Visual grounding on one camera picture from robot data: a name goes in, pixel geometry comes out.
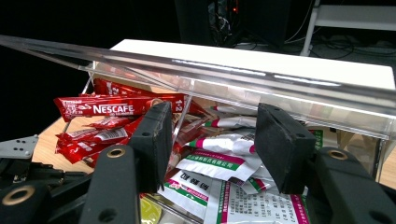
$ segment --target perforated metal plate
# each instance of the perforated metal plate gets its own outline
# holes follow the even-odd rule
[[[29,159],[33,156],[38,135],[0,142],[0,158]]]

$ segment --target wooden surface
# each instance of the wooden surface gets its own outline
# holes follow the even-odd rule
[[[83,124],[102,119],[103,117],[93,118],[75,118],[72,120],[68,132],[83,129]],[[65,127],[63,119],[56,120],[47,130],[39,135],[39,141],[35,148],[33,161],[40,161],[46,164],[52,164],[56,169],[64,171],[83,171],[90,173],[93,169],[83,162],[75,164],[70,163],[61,154],[55,154],[57,137],[55,134],[61,133]],[[384,163],[380,183],[396,189],[396,150],[393,150]]]

